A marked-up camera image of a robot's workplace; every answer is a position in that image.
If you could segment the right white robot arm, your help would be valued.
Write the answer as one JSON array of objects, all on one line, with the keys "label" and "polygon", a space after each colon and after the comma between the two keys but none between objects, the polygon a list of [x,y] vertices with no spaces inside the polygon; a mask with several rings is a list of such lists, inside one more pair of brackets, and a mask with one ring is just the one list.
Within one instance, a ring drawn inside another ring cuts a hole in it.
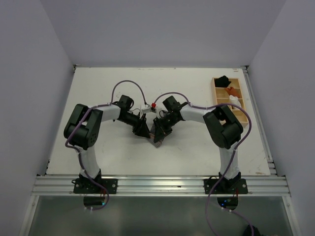
[{"label": "right white robot arm", "polygon": [[170,135],[172,127],[181,121],[195,121],[205,124],[214,144],[219,148],[220,171],[216,190],[232,192],[241,179],[238,165],[237,145],[243,127],[227,105],[210,109],[198,108],[189,103],[179,103],[173,96],[163,101],[165,115],[154,120],[153,142],[156,144]]}]

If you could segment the grey striped underwear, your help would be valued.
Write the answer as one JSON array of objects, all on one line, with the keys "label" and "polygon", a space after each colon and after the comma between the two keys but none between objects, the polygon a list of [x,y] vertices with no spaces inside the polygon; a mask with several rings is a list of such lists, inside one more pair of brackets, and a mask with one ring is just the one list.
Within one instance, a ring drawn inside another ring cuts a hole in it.
[{"label": "grey striped underwear", "polygon": [[154,147],[159,148],[162,145],[162,142],[164,141],[164,139],[161,139],[159,141],[155,141],[155,131],[156,131],[155,125],[152,124],[152,127],[150,129],[150,137],[148,138],[148,141]]}]

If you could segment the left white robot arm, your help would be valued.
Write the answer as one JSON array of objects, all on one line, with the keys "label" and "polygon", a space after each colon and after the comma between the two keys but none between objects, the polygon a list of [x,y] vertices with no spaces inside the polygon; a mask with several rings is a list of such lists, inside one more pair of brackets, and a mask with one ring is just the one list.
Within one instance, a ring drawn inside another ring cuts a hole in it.
[{"label": "left white robot arm", "polygon": [[135,115],[130,110],[132,98],[122,95],[119,101],[88,107],[77,104],[64,128],[65,146],[78,153],[80,174],[72,181],[74,193],[105,193],[110,185],[102,180],[101,169],[97,163],[94,145],[98,139],[102,122],[119,120],[132,127],[139,137],[149,138],[150,131],[145,115]]}]

